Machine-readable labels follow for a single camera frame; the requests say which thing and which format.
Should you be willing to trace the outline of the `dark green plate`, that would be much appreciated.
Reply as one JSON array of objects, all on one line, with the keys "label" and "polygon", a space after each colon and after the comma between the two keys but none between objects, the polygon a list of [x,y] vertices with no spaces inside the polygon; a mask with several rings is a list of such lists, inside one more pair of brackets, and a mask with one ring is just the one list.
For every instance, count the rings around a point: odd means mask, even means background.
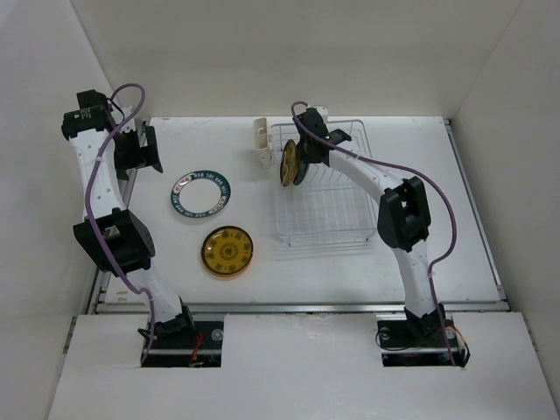
[{"label": "dark green plate", "polygon": [[307,154],[302,143],[297,145],[297,172],[293,179],[293,185],[299,186],[305,180],[305,176],[308,172],[309,162],[307,160]]}]

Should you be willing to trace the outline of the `yellow brown front plate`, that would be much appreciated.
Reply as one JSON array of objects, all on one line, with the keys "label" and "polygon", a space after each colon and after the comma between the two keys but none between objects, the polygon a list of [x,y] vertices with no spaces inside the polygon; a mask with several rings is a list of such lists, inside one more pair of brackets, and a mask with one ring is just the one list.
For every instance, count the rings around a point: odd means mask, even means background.
[{"label": "yellow brown front plate", "polygon": [[293,139],[286,142],[280,161],[280,182],[282,187],[288,187],[294,183],[298,174],[298,145]]}]

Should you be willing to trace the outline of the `brown patterned plate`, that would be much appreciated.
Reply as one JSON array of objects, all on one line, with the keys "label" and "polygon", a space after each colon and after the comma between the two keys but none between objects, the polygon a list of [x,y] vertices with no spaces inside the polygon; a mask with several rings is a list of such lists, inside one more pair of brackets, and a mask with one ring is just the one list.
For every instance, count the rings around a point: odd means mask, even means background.
[{"label": "brown patterned plate", "polygon": [[218,227],[202,242],[200,258],[204,267],[220,264],[251,263],[254,243],[249,233],[236,226]]}]

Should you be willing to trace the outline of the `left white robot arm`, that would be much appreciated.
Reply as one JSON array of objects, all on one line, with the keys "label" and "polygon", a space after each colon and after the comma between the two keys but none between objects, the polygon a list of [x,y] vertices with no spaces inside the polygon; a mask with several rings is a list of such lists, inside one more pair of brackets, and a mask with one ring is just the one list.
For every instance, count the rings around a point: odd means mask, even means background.
[{"label": "left white robot arm", "polygon": [[81,223],[73,234],[102,272],[119,277],[143,297],[150,324],[140,334],[150,343],[190,345],[197,334],[192,314],[159,278],[149,229],[128,209],[119,183],[128,171],[163,170],[153,127],[137,125],[139,107],[120,108],[113,96],[96,90],[77,94],[79,107],[64,114],[61,131],[80,167],[84,191]]}]

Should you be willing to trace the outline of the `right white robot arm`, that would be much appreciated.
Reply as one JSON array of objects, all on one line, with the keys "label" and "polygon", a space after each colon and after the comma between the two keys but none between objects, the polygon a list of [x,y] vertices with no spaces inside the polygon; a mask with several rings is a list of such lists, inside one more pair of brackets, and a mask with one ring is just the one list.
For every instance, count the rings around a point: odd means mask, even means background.
[{"label": "right white robot arm", "polygon": [[293,120],[300,135],[300,160],[340,172],[377,204],[377,233],[394,253],[405,291],[405,333],[411,342],[426,344],[438,331],[438,305],[428,278],[431,215],[423,181],[400,178],[345,148],[351,137],[340,129],[329,131],[315,108],[294,115]]}]

